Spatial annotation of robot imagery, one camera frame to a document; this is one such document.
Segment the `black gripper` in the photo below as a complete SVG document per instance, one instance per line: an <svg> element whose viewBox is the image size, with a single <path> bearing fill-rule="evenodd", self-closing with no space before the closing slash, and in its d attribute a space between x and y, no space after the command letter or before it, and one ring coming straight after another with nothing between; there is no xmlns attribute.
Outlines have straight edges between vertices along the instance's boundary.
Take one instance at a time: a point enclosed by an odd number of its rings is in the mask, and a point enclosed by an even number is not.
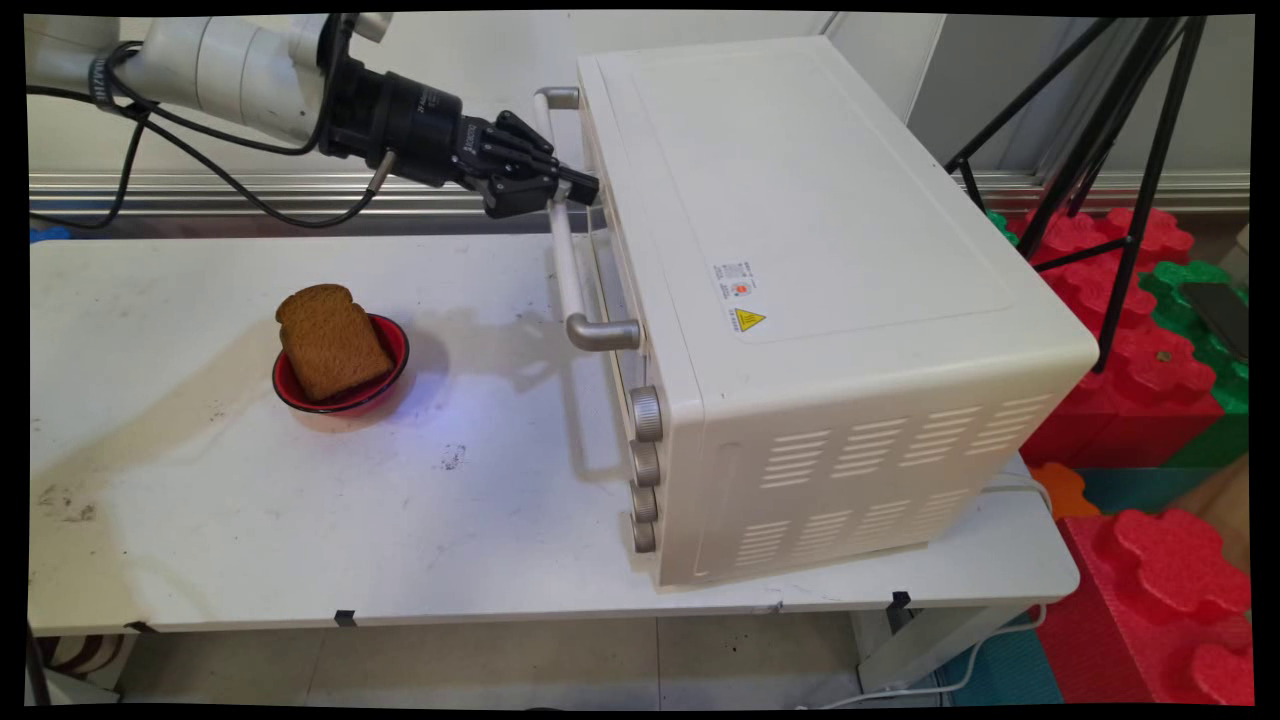
<svg viewBox="0 0 1280 720"><path fill-rule="evenodd" d="M600 181L562 164L554 146L512 111L489 126L466 117L452 94L390 72L383 79L383 154L392 156L393 176L431 187L485 183L492 219L536 213L549 202L596 201Z"/></svg>

